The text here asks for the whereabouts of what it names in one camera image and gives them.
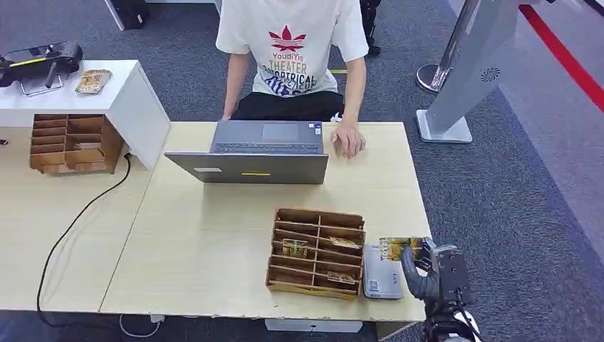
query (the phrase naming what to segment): red logo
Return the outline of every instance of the red logo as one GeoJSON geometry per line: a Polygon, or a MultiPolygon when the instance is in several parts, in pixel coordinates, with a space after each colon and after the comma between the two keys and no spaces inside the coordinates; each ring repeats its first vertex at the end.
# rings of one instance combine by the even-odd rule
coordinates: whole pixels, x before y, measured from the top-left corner
{"type": "Polygon", "coordinates": [[[269,32],[269,35],[275,41],[275,44],[273,44],[271,46],[280,48],[281,49],[280,51],[290,50],[290,51],[296,52],[297,49],[304,47],[304,46],[302,46],[302,41],[304,40],[304,38],[306,38],[305,34],[301,34],[300,36],[297,36],[294,39],[292,39],[291,33],[289,31],[289,28],[287,28],[287,25],[285,25],[285,28],[283,29],[283,33],[281,33],[281,36],[279,36],[277,33],[272,33],[272,32],[269,32]]]}

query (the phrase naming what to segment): laptop keyboard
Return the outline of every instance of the laptop keyboard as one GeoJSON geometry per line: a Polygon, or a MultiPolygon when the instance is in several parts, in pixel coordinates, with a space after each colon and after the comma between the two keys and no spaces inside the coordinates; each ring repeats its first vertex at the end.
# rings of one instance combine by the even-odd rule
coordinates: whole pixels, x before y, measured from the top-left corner
{"type": "Polygon", "coordinates": [[[319,153],[319,144],[250,144],[250,143],[219,143],[216,152],[220,153],[319,153]]]}

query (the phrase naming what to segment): card reader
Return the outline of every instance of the card reader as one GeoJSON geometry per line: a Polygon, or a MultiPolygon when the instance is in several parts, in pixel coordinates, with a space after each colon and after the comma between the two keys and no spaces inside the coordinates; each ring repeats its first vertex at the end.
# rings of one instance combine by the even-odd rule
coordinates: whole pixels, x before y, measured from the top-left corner
{"type": "Polygon", "coordinates": [[[402,266],[399,261],[381,261],[380,245],[366,244],[363,256],[365,296],[379,299],[402,298],[402,266]]]}

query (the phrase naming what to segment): gray carpet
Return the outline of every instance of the gray carpet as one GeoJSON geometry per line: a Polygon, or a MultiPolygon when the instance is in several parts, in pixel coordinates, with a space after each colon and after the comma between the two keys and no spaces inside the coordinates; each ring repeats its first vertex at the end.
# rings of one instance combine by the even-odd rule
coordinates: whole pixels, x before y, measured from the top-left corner
{"type": "MultiPolygon", "coordinates": [[[[171,119],[216,120],[222,113],[227,57],[214,47],[218,16],[211,7],[154,5],[144,30],[121,33],[102,1],[25,2],[29,9],[0,0],[10,12],[0,14],[0,51],[77,40],[89,59],[141,60],[171,119]]],[[[601,341],[603,266],[502,94],[493,92],[468,115],[473,144],[419,140],[415,110],[433,97],[413,76],[438,60],[452,30],[444,0],[384,0],[377,22],[384,52],[368,61],[361,120],[405,122],[432,233],[467,253],[476,297],[470,311],[487,340],[601,341]]],[[[332,68],[342,66],[336,57],[332,68]]],[[[102,319],[115,325],[115,317],[102,319]]],[[[132,329],[144,332],[145,322],[131,322],[132,329]]],[[[168,318],[146,341],[372,339],[371,324],[359,334],[272,333],[261,321],[168,318]]],[[[419,339],[417,326],[392,341],[419,339]]],[[[23,332],[19,341],[40,340],[23,332]]],[[[112,331],[70,328],[61,341],[119,340],[112,331]]]]}

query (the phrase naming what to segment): red floor line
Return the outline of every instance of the red floor line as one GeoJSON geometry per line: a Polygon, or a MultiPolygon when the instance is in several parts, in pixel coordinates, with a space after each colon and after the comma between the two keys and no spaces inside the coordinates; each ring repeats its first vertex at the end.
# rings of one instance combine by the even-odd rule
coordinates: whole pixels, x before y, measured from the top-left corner
{"type": "Polygon", "coordinates": [[[579,64],[571,52],[560,42],[546,25],[543,19],[537,14],[531,5],[520,5],[520,12],[524,15],[529,24],[533,27],[537,35],[556,57],[558,62],[566,69],[569,75],[583,89],[585,94],[595,103],[604,113],[604,90],[591,77],[591,75],[579,64]]]}

